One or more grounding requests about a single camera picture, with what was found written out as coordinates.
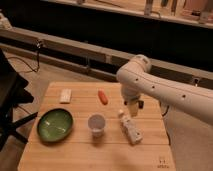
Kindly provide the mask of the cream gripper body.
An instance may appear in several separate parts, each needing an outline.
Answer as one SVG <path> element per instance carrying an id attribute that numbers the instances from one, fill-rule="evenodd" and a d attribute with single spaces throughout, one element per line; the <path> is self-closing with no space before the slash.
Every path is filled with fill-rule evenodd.
<path id="1" fill-rule="evenodd" d="M 142 109 L 144 106 L 144 101 L 143 100 L 130 100 L 127 102 L 127 108 L 129 110 L 129 113 L 132 117 L 135 117 L 138 115 L 138 110 Z"/>

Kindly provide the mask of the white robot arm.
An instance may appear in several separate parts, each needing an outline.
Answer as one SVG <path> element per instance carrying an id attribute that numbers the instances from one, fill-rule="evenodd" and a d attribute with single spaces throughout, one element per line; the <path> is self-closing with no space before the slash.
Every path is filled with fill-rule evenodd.
<path id="1" fill-rule="evenodd" d="M 160 78 L 151 75 L 150 69 L 151 61 L 141 54 L 119 68 L 116 79 L 126 102 L 144 93 L 213 125 L 213 90 Z"/>

